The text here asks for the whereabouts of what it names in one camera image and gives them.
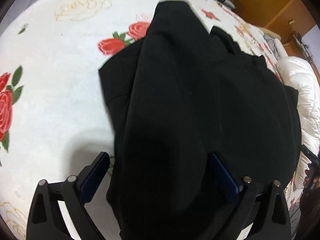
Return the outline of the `person's right hand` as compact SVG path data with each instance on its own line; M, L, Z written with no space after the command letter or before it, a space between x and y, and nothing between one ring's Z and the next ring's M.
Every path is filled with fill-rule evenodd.
M307 188L309 185L309 181L310 181L309 173L310 173L310 170L305 170L305 178L304 178L304 182L303 182L304 188Z

